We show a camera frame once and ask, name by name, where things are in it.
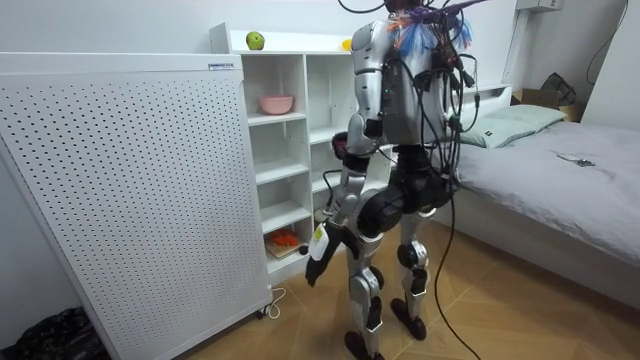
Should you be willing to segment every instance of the light green pillow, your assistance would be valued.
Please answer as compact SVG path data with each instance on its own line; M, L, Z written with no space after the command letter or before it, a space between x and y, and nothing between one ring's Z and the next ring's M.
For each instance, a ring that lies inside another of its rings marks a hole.
M540 106L510 106L479 118L469 132L461 135L461 141L488 149L500 148L535 134L565 116L561 111ZM471 126L471 120L463 121L463 129Z

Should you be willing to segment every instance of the wooden floor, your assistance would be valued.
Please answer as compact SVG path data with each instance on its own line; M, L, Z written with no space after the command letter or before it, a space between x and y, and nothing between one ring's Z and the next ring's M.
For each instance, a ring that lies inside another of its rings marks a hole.
M422 234L435 277L449 229ZM423 303L427 340L414 341L389 309L402 296L396 260L398 232L375 258L386 278L381 352L387 360L473 359L444 325L433 296ZM277 320L249 320L186 355L191 360L350 360L343 335L352 330L345 254L337 255L315 288L304 276L285 284ZM457 234L441 275L446 315L483 360L640 359L640 313L479 241Z

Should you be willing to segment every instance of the pink bowl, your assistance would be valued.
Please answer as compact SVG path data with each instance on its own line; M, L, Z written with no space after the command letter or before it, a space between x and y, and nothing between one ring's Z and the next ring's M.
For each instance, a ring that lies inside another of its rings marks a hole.
M269 115L286 114L293 107L293 96L262 96L260 107Z

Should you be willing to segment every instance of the white bookshelf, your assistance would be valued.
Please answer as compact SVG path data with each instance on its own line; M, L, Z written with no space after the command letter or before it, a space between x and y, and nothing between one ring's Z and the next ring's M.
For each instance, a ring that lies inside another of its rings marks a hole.
M210 30L214 53L242 56L244 97L251 136L262 231L292 228L307 242L314 231L313 212L323 208L329 191L322 173L340 169L331 139L347 131L357 110L354 72L342 41L351 36L262 32L263 51L251 51L244 42L249 31L220 24ZM258 99L291 95L294 108L285 115L262 113ZM391 155L391 148L384 150ZM389 161L376 154L365 189L386 186ZM340 174L329 174L337 188ZM267 270L273 285L304 271L308 256L294 252L276 259L267 252Z

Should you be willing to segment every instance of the pegboard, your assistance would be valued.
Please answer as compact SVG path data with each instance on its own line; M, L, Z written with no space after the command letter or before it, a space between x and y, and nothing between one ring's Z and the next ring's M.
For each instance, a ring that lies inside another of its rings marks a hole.
M50 60L54 74L0 76L4 160L112 356L169 359L270 297L240 61L82 55L102 72L78 74L79 56Z

